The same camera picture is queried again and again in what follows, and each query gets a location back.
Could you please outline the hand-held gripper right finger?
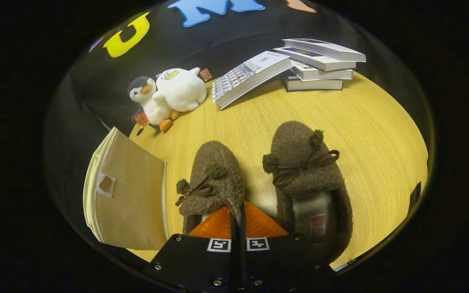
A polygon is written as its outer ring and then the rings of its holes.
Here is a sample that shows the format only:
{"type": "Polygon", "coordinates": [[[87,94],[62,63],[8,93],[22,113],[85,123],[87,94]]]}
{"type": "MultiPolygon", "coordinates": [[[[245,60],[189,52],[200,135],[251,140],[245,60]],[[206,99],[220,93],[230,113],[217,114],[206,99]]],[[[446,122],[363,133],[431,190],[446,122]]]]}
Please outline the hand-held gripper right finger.
{"type": "Polygon", "coordinates": [[[331,293],[335,272],[302,234],[251,235],[275,228],[270,217],[244,202],[241,219],[241,291],[244,293],[331,293]]]}

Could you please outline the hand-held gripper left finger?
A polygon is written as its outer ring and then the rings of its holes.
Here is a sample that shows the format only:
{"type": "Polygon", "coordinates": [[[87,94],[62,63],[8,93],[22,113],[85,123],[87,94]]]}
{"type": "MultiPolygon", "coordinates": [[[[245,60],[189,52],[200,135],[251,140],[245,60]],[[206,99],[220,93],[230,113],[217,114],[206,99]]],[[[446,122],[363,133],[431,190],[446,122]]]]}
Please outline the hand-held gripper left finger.
{"type": "Polygon", "coordinates": [[[229,232],[221,238],[175,234],[145,267],[145,275],[171,293],[234,293],[239,285],[239,230],[227,206],[222,206],[198,226],[217,224],[229,232]]]}

